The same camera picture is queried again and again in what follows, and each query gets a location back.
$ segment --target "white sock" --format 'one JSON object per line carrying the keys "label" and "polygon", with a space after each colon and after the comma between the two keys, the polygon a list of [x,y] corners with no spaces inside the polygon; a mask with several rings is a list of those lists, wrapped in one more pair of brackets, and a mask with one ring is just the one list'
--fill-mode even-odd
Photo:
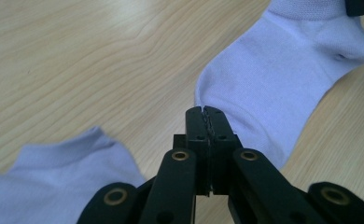
{"label": "white sock", "polygon": [[364,63],[364,30],[344,0],[273,0],[199,77],[196,105],[226,113],[244,147],[281,168],[324,93]]}
{"label": "white sock", "polygon": [[98,127],[59,144],[27,145],[0,175],[0,224],[77,223],[102,187],[144,181],[128,150]]}

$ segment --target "table surface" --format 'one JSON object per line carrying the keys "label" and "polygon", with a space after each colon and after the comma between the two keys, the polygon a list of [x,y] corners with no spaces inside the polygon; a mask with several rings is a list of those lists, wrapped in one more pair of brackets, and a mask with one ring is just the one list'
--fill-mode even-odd
{"label": "table surface", "polygon": [[[0,173],[26,143],[101,125],[154,176],[184,133],[198,75],[267,4],[0,1]],[[322,99],[282,173],[303,190],[329,181],[364,200],[364,65]],[[199,198],[197,223],[232,223],[226,201]]]}

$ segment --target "wooden table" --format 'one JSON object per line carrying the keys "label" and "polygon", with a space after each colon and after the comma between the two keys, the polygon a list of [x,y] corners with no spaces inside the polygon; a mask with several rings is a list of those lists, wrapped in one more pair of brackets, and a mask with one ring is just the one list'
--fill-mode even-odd
{"label": "wooden table", "polygon": [[[198,75],[267,4],[0,0],[0,173],[26,143],[101,125],[154,176],[184,132]],[[330,181],[364,200],[364,65],[321,101],[282,173],[304,190]],[[198,200],[197,223],[232,223],[228,213],[225,197]]]}

